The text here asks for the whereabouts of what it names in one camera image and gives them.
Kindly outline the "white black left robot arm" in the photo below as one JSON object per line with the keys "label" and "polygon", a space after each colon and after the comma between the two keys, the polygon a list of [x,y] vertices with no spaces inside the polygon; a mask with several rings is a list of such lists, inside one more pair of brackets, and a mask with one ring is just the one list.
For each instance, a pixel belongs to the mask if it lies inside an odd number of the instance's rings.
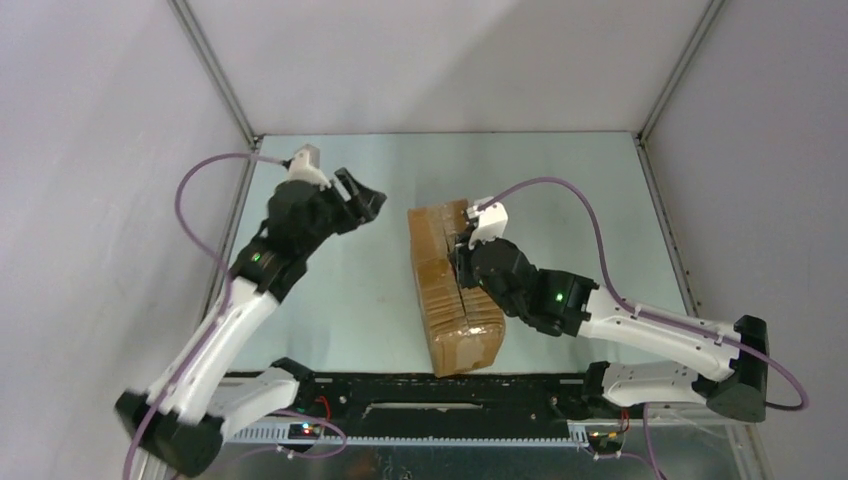
{"label": "white black left robot arm", "polygon": [[305,275],[309,257],[331,236],[374,221],[387,197],[345,168],[330,180],[315,168],[289,172],[267,202],[259,230],[226,267],[224,288],[166,372],[143,392],[127,390],[115,410],[141,448],[176,474],[194,478],[243,428],[285,409],[304,416],[315,388],[269,367],[227,394],[219,392],[235,357]]}

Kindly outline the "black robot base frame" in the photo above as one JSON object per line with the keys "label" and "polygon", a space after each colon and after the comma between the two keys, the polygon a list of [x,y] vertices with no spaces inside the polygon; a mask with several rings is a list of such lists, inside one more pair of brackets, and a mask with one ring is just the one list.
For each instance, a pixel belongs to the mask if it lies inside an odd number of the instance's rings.
{"label": "black robot base frame", "polygon": [[232,444],[305,452],[317,446],[581,448],[641,425],[641,406],[590,394],[579,373],[319,372],[289,358],[275,366],[300,387],[290,410],[240,428]]}

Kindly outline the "brown cardboard express box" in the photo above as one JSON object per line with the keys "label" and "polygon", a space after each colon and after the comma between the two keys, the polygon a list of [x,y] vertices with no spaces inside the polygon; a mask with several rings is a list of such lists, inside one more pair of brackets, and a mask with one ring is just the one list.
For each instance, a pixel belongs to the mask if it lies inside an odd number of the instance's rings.
{"label": "brown cardboard express box", "polygon": [[462,199],[407,211],[411,265],[437,377],[491,366],[506,332],[495,302],[479,287],[461,288],[449,260],[468,206]]}

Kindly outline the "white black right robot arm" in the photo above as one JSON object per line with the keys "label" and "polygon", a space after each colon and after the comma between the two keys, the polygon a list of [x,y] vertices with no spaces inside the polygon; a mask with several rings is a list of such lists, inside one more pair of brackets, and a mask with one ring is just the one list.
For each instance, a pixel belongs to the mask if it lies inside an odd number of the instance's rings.
{"label": "white black right robot arm", "polygon": [[739,422],[766,418],[769,340],[764,320],[733,323],[622,307],[594,280],[531,264],[512,242],[458,243],[448,255],[462,289],[481,288],[510,318],[537,332],[629,345],[661,361],[591,364],[581,392],[585,411],[606,418],[619,407],[691,403]]}

